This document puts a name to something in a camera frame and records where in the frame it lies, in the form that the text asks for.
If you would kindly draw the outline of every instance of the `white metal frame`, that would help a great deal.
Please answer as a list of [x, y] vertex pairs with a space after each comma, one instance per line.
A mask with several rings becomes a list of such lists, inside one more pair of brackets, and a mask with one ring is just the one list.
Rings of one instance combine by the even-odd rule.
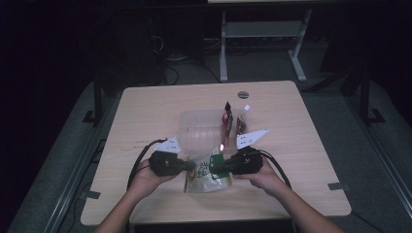
[[298, 55], [305, 37], [312, 10], [307, 10], [303, 20], [297, 21], [257, 21], [257, 22], [227, 22], [226, 12], [222, 13], [222, 44], [221, 44], [221, 82], [228, 81], [225, 44], [226, 38], [245, 37], [296, 37], [296, 45], [289, 50], [289, 56], [300, 82], [306, 82]]

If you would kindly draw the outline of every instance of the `metal stand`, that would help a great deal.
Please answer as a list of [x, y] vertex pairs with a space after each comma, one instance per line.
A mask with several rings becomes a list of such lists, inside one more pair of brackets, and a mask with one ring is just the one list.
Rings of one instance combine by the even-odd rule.
[[227, 67], [225, 56], [226, 38], [247, 37], [296, 37], [296, 45], [289, 51], [291, 62], [300, 82], [306, 82], [305, 74], [297, 59], [312, 10], [307, 10], [303, 20], [296, 21], [252, 21], [227, 22], [226, 12], [222, 13], [222, 44], [221, 44], [221, 82], [227, 82]]
[[299, 55], [299, 51], [302, 46], [303, 38], [305, 37], [306, 29], [308, 27], [311, 15], [312, 10], [306, 11], [305, 18], [303, 19], [303, 22], [300, 25], [299, 34], [297, 35], [296, 46], [294, 46], [293, 50], [289, 50], [289, 58], [291, 59], [294, 71], [296, 72], [297, 79], [303, 83], [306, 82], [306, 76], [303, 72], [302, 67], [300, 66], [300, 62], [297, 59], [297, 56]]
[[94, 117], [93, 111], [87, 111], [83, 122], [92, 122], [94, 123], [93, 126], [97, 126], [100, 119], [103, 115], [102, 110], [102, 93], [101, 93], [101, 84], [98, 78], [98, 74], [94, 77], [93, 81], [93, 89], [94, 89]]
[[302, 89], [301, 91], [316, 92], [345, 76], [348, 78], [340, 87], [340, 92], [345, 96], [351, 96], [360, 86], [360, 118], [363, 122], [367, 126], [370, 126], [371, 123], [385, 122], [384, 118], [377, 109], [372, 109], [371, 111], [374, 114], [374, 117], [369, 117], [370, 77], [364, 62], [359, 62], [359, 64], [346, 68], [343, 71], [325, 79], [324, 81], [309, 88]]

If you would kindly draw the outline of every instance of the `wooden table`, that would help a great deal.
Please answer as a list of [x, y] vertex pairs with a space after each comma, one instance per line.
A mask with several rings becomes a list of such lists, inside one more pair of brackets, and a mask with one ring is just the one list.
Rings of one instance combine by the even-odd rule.
[[[240, 99], [239, 91], [249, 98]], [[330, 190], [339, 180], [316, 128], [292, 82], [220, 83], [128, 88], [120, 101], [81, 221], [99, 224], [126, 190], [130, 170], [142, 148], [156, 139], [178, 135], [181, 112], [251, 105], [250, 131], [269, 128], [253, 147], [270, 152], [283, 167], [292, 188], [326, 216], [351, 212], [342, 189]], [[149, 158], [154, 147], [147, 152]], [[179, 154], [186, 159], [186, 154]], [[131, 223], [170, 223], [218, 220], [287, 218], [280, 203], [248, 181], [210, 193], [184, 193], [186, 173], [163, 183], [134, 210]]]

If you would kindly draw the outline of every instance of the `clear plastic container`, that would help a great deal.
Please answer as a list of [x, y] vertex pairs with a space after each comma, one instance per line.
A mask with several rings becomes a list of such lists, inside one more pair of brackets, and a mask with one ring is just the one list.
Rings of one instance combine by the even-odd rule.
[[[235, 154], [236, 119], [243, 110], [232, 109], [233, 123], [224, 154]], [[222, 143], [222, 115], [224, 110], [187, 110], [181, 113], [179, 143], [187, 155], [210, 154]]]

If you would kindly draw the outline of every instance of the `floor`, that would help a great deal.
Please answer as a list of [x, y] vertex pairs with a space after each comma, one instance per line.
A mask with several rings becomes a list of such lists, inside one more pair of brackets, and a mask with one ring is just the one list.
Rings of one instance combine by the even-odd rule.
[[[299, 89], [312, 86], [330, 75], [319, 72], [326, 47], [327, 42], [324, 41], [303, 45], [299, 60], [308, 78], [306, 83], [298, 82], [295, 77], [288, 56], [291, 43], [281, 41], [270, 50], [247, 48], [241, 54], [229, 54], [228, 82], [290, 80]], [[219, 55], [216, 52], [206, 55], [200, 65], [188, 59], [169, 67], [172, 69], [166, 69], [163, 85], [175, 81], [175, 84], [216, 83], [219, 79]], [[358, 117], [359, 94], [352, 97], [340, 94], [339, 87], [343, 81], [315, 93], [301, 93], [339, 180], [349, 187], [346, 195], [353, 212], [331, 219], [347, 232], [409, 232], [412, 229], [411, 215], [399, 198], [402, 192], [394, 187], [393, 177], [383, 161], [389, 158], [402, 177], [404, 186], [411, 190], [412, 129], [396, 111], [385, 90], [376, 83], [371, 84], [370, 107], [378, 109], [386, 123], [366, 127]], [[121, 92], [104, 96], [104, 116], [98, 125], [93, 126], [93, 123], [82, 122], [86, 112], [93, 109], [92, 83], [85, 89], [55, 141], [10, 232], [93, 230], [92, 226], [80, 223], [85, 204], [82, 193], [92, 182], [120, 99]], [[165, 228], [198, 231], [199, 227], [205, 232], [234, 232], [239, 229], [291, 231], [288, 222], [257, 221], [235, 225], [147, 225], [137, 226], [136, 231], [160, 232]]]

